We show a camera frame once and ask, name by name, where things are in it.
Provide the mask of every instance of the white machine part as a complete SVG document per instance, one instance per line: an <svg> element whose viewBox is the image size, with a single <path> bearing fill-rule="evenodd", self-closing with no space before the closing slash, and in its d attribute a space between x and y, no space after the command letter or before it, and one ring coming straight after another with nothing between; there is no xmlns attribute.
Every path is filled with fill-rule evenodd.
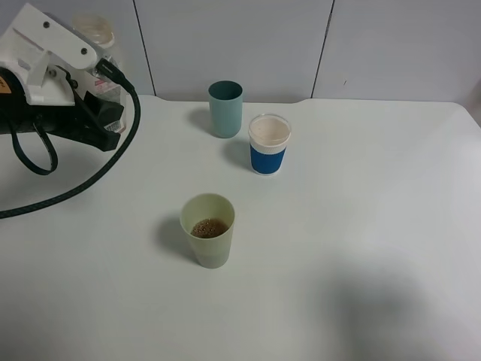
<svg viewBox="0 0 481 361"><path fill-rule="evenodd" d="M0 38L0 67L12 71L30 105L74 105L74 95L62 71L49 71L50 57L71 67L93 69L104 56L82 35L25 4Z"/></svg>

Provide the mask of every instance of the table surface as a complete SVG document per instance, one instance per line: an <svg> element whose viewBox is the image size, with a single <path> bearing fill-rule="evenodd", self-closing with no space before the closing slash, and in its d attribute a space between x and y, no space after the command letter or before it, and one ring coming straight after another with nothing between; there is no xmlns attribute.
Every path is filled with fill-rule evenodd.
<svg viewBox="0 0 481 361"><path fill-rule="evenodd" d="M0 222L0 359L481 358L481 130L465 109L245 104L240 133L218 139L207 103L141 104L137 138L93 188ZM261 113L292 123L273 177L250 168ZM22 142L47 162L35 135ZM0 137L1 209L68 190L111 156L54 144L59 169L41 177ZM207 192L237 213L215 270L178 222Z"/></svg>

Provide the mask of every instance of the white lid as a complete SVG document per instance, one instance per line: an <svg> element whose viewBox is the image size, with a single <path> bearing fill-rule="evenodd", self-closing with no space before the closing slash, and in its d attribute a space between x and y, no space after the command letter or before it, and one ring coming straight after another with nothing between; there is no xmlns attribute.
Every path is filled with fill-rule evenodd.
<svg viewBox="0 0 481 361"><path fill-rule="evenodd" d="M72 22L75 30L104 49L111 47L115 42L112 27L106 19L99 15L75 15Z"/></svg>

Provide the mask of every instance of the paper cup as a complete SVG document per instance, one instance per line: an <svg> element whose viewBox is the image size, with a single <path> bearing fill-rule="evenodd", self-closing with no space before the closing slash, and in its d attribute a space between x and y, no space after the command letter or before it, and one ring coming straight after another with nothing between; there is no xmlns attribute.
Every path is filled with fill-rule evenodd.
<svg viewBox="0 0 481 361"><path fill-rule="evenodd" d="M227 231L214 238L198 238L192 235L194 226L206 219L221 220L227 225ZM231 202L218 194L201 194L183 206L180 225L198 262L205 268L218 268L227 262L231 250L234 219L235 212Z"/></svg>
<svg viewBox="0 0 481 361"><path fill-rule="evenodd" d="M250 162L261 175L275 174L283 162L291 126L276 114L262 114L249 125Z"/></svg>

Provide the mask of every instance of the teal cup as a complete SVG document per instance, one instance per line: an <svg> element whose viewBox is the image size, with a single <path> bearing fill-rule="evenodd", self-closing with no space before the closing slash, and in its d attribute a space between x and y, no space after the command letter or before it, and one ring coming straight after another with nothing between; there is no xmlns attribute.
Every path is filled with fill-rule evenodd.
<svg viewBox="0 0 481 361"><path fill-rule="evenodd" d="M223 80L209 87L210 118L213 132L220 138L232 138L242 125L242 86Z"/></svg>

